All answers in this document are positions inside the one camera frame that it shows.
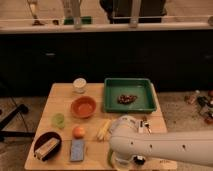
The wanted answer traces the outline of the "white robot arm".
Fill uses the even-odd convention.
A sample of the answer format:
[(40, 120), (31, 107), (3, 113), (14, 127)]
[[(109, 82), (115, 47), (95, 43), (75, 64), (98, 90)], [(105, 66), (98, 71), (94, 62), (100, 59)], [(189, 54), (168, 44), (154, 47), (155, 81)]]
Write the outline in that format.
[(139, 133), (139, 125), (128, 115), (112, 123), (109, 147), (119, 163), (143, 156), (213, 167), (213, 131)]

